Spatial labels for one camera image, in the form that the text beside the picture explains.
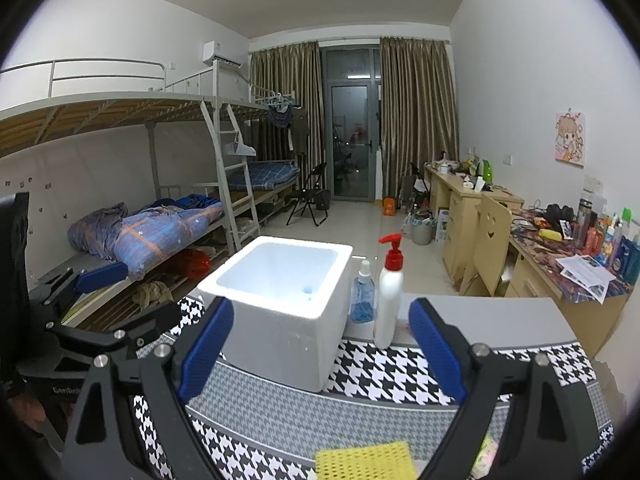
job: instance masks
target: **anime poster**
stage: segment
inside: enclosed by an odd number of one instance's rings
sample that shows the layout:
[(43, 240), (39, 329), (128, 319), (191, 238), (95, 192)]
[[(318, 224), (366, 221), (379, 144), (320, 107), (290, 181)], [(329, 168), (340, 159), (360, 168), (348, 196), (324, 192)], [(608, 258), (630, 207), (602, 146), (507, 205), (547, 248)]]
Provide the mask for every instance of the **anime poster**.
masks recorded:
[(556, 115), (556, 160), (584, 166), (585, 141), (584, 114), (569, 108), (567, 113)]

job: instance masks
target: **curtain rod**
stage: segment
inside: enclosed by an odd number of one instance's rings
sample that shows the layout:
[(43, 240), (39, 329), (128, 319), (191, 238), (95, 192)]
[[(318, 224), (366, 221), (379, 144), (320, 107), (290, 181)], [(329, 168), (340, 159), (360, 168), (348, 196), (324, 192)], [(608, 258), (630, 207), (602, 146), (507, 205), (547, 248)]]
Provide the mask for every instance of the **curtain rod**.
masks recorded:
[(444, 44), (451, 44), (451, 40), (438, 40), (436, 38), (408, 38), (405, 36), (373, 36), (367, 38), (366, 36), (335, 36), (334, 38), (322, 38), (321, 40), (306, 40), (306, 41), (294, 41), (293, 43), (283, 43), (279, 45), (268, 46), (265, 48), (261, 48), (260, 50), (253, 50), (250, 54), (254, 52), (261, 52), (263, 50), (269, 50), (270, 48), (280, 48), (282, 46), (300, 44), (300, 43), (311, 43), (312, 41), (317, 41), (318, 43), (324, 43), (325, 41), (349, 41), (349, 40), (375, 40), (379, 41), (381, 38), (401, 38), (403, 40), (425, 40), (425, 41), (441, 41)]

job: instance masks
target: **drawer handle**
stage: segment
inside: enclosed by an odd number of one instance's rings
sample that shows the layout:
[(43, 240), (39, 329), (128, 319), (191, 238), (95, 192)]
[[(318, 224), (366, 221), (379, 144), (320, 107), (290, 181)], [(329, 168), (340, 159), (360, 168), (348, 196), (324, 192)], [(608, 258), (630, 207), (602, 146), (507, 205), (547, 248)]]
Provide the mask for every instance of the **drawer handle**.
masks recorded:
[(529, 280), (524, 280), (524, 287), (529, 291), (529, 293), (534, 298), (539, 298), (540, 297), (540, 295), (536, 292), (536, 289), (533, 288), (533, 285), (531, 285), (531, 282)]

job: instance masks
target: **bolt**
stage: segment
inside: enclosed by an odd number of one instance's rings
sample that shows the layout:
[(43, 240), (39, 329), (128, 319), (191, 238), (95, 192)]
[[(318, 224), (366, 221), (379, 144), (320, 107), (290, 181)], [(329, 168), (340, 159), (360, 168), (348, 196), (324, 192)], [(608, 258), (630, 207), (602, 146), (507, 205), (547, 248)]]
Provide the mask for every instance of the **bolt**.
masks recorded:
[(487, 357), (491, 353), (491, 349), (484, 343), (476, 343), (471, 347), (471, 351), (476, 357)]
[(171, 347), (165, 343), (161, 343), (154, 348), (154, 355), (162, 358), (167, 357), (171, 353)]
[(549, 366), (550, 363), (549, 358), (546, 356), (546, 354), (536, 354), (533, 360), (538, 366)]
[(109, 362), (109, 358), (105, 354), (100, 354), (94, 359), (94, 366), (104, 368)]

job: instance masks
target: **brown striped curtain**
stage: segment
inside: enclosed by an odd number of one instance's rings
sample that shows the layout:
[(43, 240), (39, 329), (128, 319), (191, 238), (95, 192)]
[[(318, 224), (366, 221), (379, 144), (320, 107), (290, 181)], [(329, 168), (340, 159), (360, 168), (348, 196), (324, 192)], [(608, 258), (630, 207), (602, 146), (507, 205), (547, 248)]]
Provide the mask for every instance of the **brown striped curtain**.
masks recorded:
[(453, 80), (443, 41), (382, 38), (382, 193), (399, 196), (413, 162), (458, 157)]
[[(288, 94), (306, 109), (309, 121), (308, 153), (301, 161), (304, 178), (324, 162), (324, 105), (320, 48), (317, 41), (297, 43), (254, 52), (251, 58), (251, 82), (257, 86)], [(253, 125), (252, 143), (258, 160), (292, 158), (287, 131), (266, 120)]]

